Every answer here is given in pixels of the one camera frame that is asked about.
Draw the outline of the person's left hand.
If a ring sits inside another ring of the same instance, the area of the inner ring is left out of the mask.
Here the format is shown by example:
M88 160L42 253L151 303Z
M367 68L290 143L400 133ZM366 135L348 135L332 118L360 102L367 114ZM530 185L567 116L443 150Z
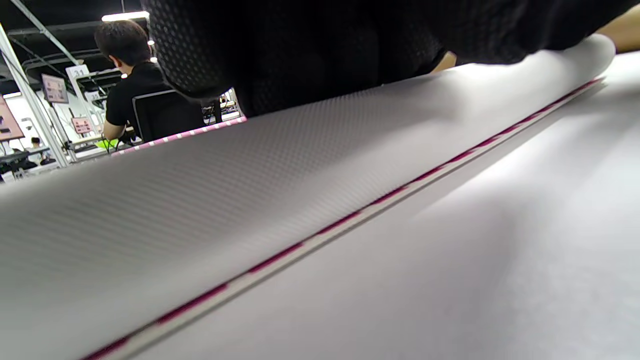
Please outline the person's left hand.
M143 0L167 82L249 117L580 43L636 0Z

